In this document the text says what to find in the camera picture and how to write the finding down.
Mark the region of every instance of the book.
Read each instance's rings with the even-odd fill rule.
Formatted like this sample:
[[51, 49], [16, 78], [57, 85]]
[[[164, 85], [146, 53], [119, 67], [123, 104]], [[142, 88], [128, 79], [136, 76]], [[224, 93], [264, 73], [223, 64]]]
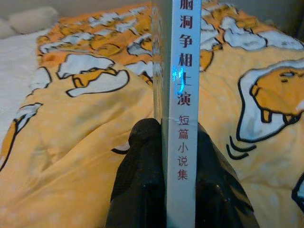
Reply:
[[167, 228], [194, 228], [201, 0], [152, 4], [154, 118], [162, 130]]

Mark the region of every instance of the cartoon print blanket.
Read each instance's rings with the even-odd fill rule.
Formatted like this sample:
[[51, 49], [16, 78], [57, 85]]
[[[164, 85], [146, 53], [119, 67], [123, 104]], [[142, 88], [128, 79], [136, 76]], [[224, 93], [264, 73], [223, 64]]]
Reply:
[[[104, 227], [132, 126], [152, 117], [150, 3], [62, 18], [0, 154], [0, 227]], [[261, 227], [304, 226], [304, 45], [202, 8], [199, 121]]]

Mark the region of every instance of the bed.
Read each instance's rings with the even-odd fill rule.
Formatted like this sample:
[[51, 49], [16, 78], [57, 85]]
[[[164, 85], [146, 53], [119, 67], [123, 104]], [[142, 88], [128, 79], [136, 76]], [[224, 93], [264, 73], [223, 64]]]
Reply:
[[38, 67], [36, 39], [48, 30], [0, 39], [0, 147]]
[[[1, 100], [10, 119], [0, 227], [104, 227], [130, 130], [153, 117], [151, 13], [148, 2], [61, 18], [50, 31], [0, 42], [38, 37], [38, 62], [27, 50], [16, 68], [29, 66], [32, 80], [11, 69], [2, 80], [18, 101], [9, 108]], [[260, 226], [303, 227], [303, 43], [211, 2], [202, 7], [200, 49], [200, 123], [236, 170]], [[0, 66], [5, 77], [9, 64]]]

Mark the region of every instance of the bedsheet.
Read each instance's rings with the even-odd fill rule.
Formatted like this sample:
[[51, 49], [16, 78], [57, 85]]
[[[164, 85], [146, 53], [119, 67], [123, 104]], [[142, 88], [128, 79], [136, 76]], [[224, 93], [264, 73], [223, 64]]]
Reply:
[[[0, 227], [104, 227], [128, 134], [152, 116], [154, 13], [146, 3], [63, 18], [38, 38], [32, 91], [2, 146]], [[260, 226], [303, 227], [303, 43], [213, 1], [200, 49], [200, 123]]]
[[0, 39], [0, 148], [14, 115], [30, 92], [29, 84], [38, 67], [36, 38], [47, 33], [48, 29]]

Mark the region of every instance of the cartoon egg character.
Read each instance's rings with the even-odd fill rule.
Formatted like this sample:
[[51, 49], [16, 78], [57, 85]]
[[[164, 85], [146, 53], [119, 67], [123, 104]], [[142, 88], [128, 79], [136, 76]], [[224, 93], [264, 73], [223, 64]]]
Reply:
[[136, 32], [141, 36], [146, 33], [149, 33], [151, 26], [151, 19], [145, 17], [138, 21], [139, 23], [134, 26]]
[[80, 40], [78, 43], [76, 44], [72, 44], [72, 43], [61, 43], [57, 46], [57, 49], [60, 49], [62, 51], [66, 50], [66, 51], [70, 51], [70, 50], [78, 50], [78, 49], [82, 49], [85, 46], [89, 46], [90, 41], [89, 40]]
[[224, 17], [236, 17], [238, 14], [236, 8], [230, 7], [228, 5], [223, 5], [212, 11], [212, 16], [215, 20], [221, 21]]
[[64, 36], [68, 36], [68, 35], [73, 35], [75, 33], [78, 32], [84, 32], [84, 27], [83, 25], [78, 25], [78, 24], [72, 24], [72, 25], [68, 25], [68, 26], [60, 26], [60, 32], [64, 35]]
[[304, 111], [304, 69], [280, 68], [260, 77], [250, 95], [262, 111], [263, 122], [271, 122], [272, 113], [283, 114], [292, 124]]
[[151, 34], [146, 33], [141, 37], [137, 38], [133, 43], [128, 45], [127, 51], [130, 55], [152, 55], [152, 40]]
[[116, 35], [117, 32], [112, 31], [106, 35], [95, 35], [90, 41], [90, 46], [95, 53], [101, 56], [112, 56], [121, 51], [120, 44], [108, 43], [108, 38]]
[[0, 151], [0, 171], [9, 159], [17, 134], [30, 122], [30, 119], [37, 114], [41, 106], [41, 103], [34, 103], [23, 106], [18, 110], [2, 143], [2, 149]]
[[47, 42], [49, 42], [49, 37], [48, 36], [39, 36], [38, 38], [37, 38], [37, 43], [38, 43], [38, 45], [43, 45], [44, 43], [47, 43]]
[[66, 57], [59, 67], [60, 79], [72, 77], [73, 88], [66, 91], [70, 97], [84, 94], [108, 93], [125, 87], [129, 82], [126, 70], [115, 70], [115, 62], [105, 57], [73, 55]]
[[257, 27], [259, 25], [259, 21], [257, 18], [238, 19], [236, 25], [239, 28], [244, 28], [246, 30], [249, 30]]
[[222, 48], [222, 44], [217, 44], [212, 47], [212, 50], [201, 50], [199, 56], [199, 70], [206, 71], [213, 60], [214, 51], [221, 50]]

